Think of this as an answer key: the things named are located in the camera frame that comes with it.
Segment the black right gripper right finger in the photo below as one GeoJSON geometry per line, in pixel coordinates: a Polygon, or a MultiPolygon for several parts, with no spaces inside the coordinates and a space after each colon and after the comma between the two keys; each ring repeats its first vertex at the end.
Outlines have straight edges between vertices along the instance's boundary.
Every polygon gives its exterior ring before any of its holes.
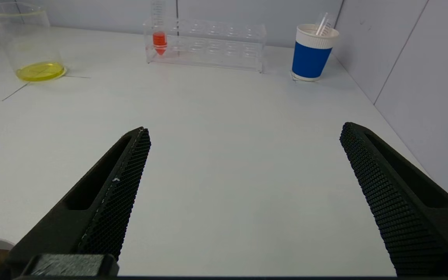
{"type": "Polygon", "coordinates": [[[368,128],[339,137],[399,277],[448,277],[448,193],[368,128]]]}

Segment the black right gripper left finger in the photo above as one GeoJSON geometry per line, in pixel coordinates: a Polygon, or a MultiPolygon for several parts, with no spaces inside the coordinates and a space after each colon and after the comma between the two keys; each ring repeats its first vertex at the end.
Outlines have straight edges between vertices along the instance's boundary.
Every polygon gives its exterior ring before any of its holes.
{"type": "Polygon", "coordinates": [[[144,167],[148,129],[123,135],[12,248],[9,262],[39,254],[110,254],[119,259],[144,167]]]}

